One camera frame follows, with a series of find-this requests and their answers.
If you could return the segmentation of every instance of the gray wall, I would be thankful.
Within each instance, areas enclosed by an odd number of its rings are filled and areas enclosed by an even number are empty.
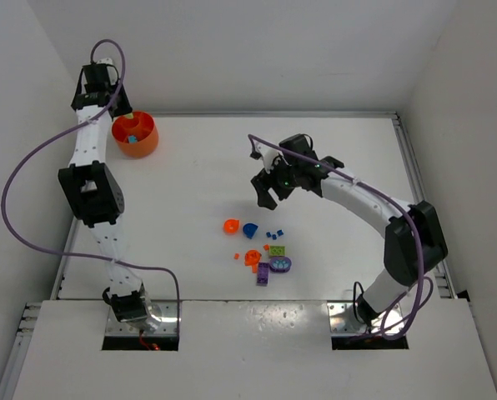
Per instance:
[[[497,0],[460,0],[405,121],[497,384]]]
[[[114,38],[133,105],[184,111],[401,108],[456,3],[28,1],[74,77]]]
[[[87,60],[87,46],[83,57]],[[32,10],[21,0],[0,1],[0,194],[29,149],[74,123],[72,79]],[[36,243],[60,247],[71,213],[57,170],[72,152],[54,144],[24,169],[9,209],[19,232]],[[58,260],[17,242],[0,218],[0,376],[26,301],[47,298]]]

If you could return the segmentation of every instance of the metal mounting plate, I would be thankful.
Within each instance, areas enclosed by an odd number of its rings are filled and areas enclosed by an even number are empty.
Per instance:
[[[359,324],[357,321],[351,321],[351,318],[354,318],[352,304],[352,302],[327,302],[329,310],[330,335],[333,338],[346,338],[367,333],[367,327],[364,324]],[[383,316],[384,315],[382,314],[380,317],[372,321],[373,327],[371,328],[371,333],[377,333],[380,330]],[[393,325],[401,319],[402,312],[400,311],[399,304],[397,304],[394,309],[391,310],[386,320],[386,326]],[[387,333],[397,333],[403,326],[404,322],[389,330]]]
[[[161,310],[161,323],[155,332],[146,332],[146,338],[175,338],[176,337],[176,302],[153,302]],[[104,336],[107,338],[138,337],[139,330],[125,322],[119,322],[109,309]]]

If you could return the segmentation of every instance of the green block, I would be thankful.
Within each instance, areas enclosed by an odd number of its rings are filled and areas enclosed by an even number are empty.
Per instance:
[[[269,256],[285,256],[285,246],[269,246]]]

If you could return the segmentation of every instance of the purple toy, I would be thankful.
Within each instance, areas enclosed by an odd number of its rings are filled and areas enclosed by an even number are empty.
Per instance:
[[[269,261],[271,271],[274,273],[286,273],[291,269],[291,259],[288,257],[273,257]]]
[[[267,286],[269,281],[269,267],[268,262],[258,263],[258,274],[256,275],[256,284],[258,286]]]

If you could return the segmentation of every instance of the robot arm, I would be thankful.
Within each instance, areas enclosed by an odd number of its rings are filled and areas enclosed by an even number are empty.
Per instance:
[[[111,79],[109,64],[92,62],[83,66],[87,83],[82,93],[78,82],[72,107],[78,122],[97,115],[109,102],[117,87]],[[123,236],[124,196],[105,163],[106,143],[112,120],[132,112],[122,87],[114,105],[97,120],[78,130],[76,146],[68,167],[60,169],[58,180],[77,219],[83,220],[96,240],[100,253],[120,260],[126,248]],[[107,262],[110,286],[103,293],[119,322],[138,329],[154,328],[153,306],[148,300],[142,279],[132,269]]]
[[[292,136],[283,140],[279,146],[319,160],[313,150],[313,143],[308,143],[305,135]],[[296,187],[301,187],[346,207],[385,239],[385,270],[358,299],[357,310],[361,322],[369,325],[417,282],[417,253],[408,223],[393,205],[358,185],[359,180],[342,162],[332,157],[320,160],[334,168],[341,168],[353,178],[352,182],[339,176],[330,177],[328,170],[320,164],[314,165],[287,153],[273,151],[263,155],[260,148],[256,147],[251,157],[264,161],[264,169],[251,181],[258,194],[260,207],[271,210],[277,207],[269,189],[273,189],[279,200],[284,200]],[[424,270],[430,271],[447,256],[447,246],[434,207],[427,202],[414,205],[392,199],[412,217],[419,229]]]

